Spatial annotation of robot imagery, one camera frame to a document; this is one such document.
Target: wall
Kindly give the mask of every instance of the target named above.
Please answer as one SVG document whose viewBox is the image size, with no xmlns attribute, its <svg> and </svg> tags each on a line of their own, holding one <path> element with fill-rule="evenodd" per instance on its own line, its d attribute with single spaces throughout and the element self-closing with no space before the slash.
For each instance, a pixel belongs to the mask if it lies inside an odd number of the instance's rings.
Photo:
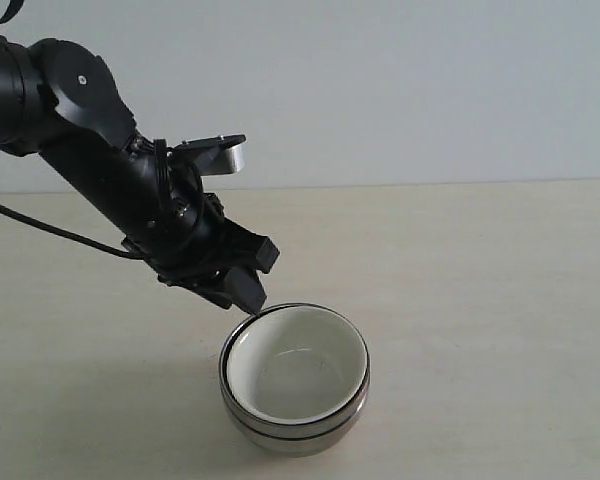
<svg viewBox="0 0 600 480">
<path fill-rule="evenodd" d="M 101 54 L 148 136 L 247 134 L 211 186 L 600 177 L 600 1 L 29 0 L 0 32 Z M 0 191 L 65 189 L 0 153 Z"/>
</svg>

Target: silver bowl rim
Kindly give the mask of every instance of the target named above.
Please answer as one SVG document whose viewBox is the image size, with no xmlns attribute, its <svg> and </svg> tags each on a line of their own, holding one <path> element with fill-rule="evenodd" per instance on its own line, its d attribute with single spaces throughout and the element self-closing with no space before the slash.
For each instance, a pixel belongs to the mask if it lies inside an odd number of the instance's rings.
<svg viewBox="0 0 600 480">
<path fill-rule="evenodd" d="M 366 367 L 367 368 L 366 368 L 364 377 L 363 377 L 360 385 L 358 386 L 355 393 L 347 401 L 347 403 L 345 405 L 343 405 L 341 408 L 339 408 L 338 410 L 336 410 L 335 412 L 332 412 L 331 414 L 329 414 L 328 416 L 322 417 L 318 420 L 313 420 L 311 422 L 304 422 L 304 423 L 284 424 L 284 423 L 271 422 L 269 420 L 265 420 L 261 417 L 258 417 L 256 415 L 252 414 L 251 412 L 247 411 L 240 404 L 240 402 L 238 402 L 238 400 L 235 398 L 233 392 L 231 391 L 231 387 L 229 386 L 229 381 L 227 378 L 227 359 L 229 357 L 229 353 L 230 353 L 231 348 L 232 348 L 233 344 L 235 343 L 236 339 L 253 322 L 255 322 L 258 319 L 262 318 L 263 316 L 268 315 L 277 310 L 282 310 L 285 308 L 300 307 L 300 306 L 308 306 L 308 307 L 326 310 L 326 311 L 329 311 L 331 313 L 338 315 L 339 317 L 344 318 L 349 323 L 349 325 L 358 333 L 358 335 L 360 336 L 360 339 L 362 340 L 365 354 L 367 356 L 367 358 L 366 358 Z M 293 302 L 293 303 L 282 303 L 282 304 L 272 305 L 266 309 L 261 310 L 259 313 L 246 318 L 244 321 L 242 321 L 227 337 L 227 339 L 222 347 L 221 353 L 220 353 L 220 357 L 219 357 L 219 361 L 218 361 L 218 369 L 219 369 L 220 386 L 222 389 L 223 398 L 224 398 L 225 402 L 228 404 L 228 406 L 230 407 L 231 414 L 236 416 L 237 420 L 239 420 L 244 426 L 248 427 L 249 429 L 251 429 L 257 433 L 261 433 L 261 434 L 264 434 L 264 435 L 272 437 L 272 438 L 302 439 L 302 438 L 313 438 L 313 437 L 318 437 L 320 435 L 324 435 L 325 433 L 331 432 L 334 429 L 339 428 L 344 423 L 347 423 L 350 419 L 357 416 L 356 413 L 359 413 L 361 405 L 363 405 L 365 403 L 365 398 L 366 398 L 367 390 L 368 390 L 369 383 L 370 383 L 371 365 L 370 365 L 368 345 L 367 345 L 366 341 L 364 340 L 364 337 L 362 336 L 360 330 L 348 318 L 346 318 L 343 314 L 341 314 L 329 307 L 325 307 L 324 305 L 318 305 L 318 304 L 308 303 L 308 302 Z M 280 434 L 276 435 L 276 434 L 268 433 L 268 432 L 262 431 L 261 428 L 264 428 L 264 429 L 268 428 L 268 429 L 272 429 L 274 431 L 279 431 Z"/>
</svg>

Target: black robotic arm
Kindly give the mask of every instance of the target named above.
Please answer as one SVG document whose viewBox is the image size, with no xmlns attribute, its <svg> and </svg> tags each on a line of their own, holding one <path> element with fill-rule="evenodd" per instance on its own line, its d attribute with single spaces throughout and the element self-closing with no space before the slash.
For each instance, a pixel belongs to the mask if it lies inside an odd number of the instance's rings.
<svg viewBox="0 0 600 480">
<path fill-rule="evenodd" d="M 22 6 L 9 5 L 4 23 Z M 222 308 L 258 312 L 266 294 L 258 271 L 269 273 L 279 252 L 268 237 L 224 216 L 201 177 L 241 166 L 243 135 L 169 147 L 137 129 L 102 58 L 68 41 L 30 47 L 0 36 L 0 150 L 40 155 L 125 238 L 125 250 L 31 219 L 28 225 L 117 255 L 143 260 L 169 286 L 192 291 Z"/>
</svg>

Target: white bowl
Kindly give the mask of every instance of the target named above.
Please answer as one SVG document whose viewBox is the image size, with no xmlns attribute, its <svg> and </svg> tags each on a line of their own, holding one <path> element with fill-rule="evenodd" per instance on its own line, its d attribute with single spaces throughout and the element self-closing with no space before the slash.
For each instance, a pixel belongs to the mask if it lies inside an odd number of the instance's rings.
<svg viewBox="0 0 600 480">
<path fill-rule="evenodd" d="M 255 435 L 256 443 L 284 453 L 314 453 L 339 440 L 337 431 L 344 434 L 357 419 L 366 400 L 369 355 L 360 332 L 339 313 L 287 304 L 233 332 L 220 375 L 229 411 L 251 440 Z M 266 442 L 258 441 L 261 436 Z M 299 449 L 303 439 L 318 441 Z"/>
</svg>

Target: tabletop surface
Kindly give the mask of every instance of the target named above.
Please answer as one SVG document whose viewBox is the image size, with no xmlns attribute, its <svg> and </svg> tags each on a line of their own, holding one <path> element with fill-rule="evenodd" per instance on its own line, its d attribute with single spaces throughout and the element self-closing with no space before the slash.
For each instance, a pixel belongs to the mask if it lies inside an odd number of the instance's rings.
<svg viewBox="0 0 600 480">
<path fill-rule="evenodd" d="M 600 181 L 220 192 L 272 237 L 269 304 L 349 317 L 370 401 L 336 447 L 251 446 L 221 345 L 244 315 L 0 216 L 0 479 L 600 479 Z M 74 194 L 2 195 L 116 245 Z"/>
</svg>

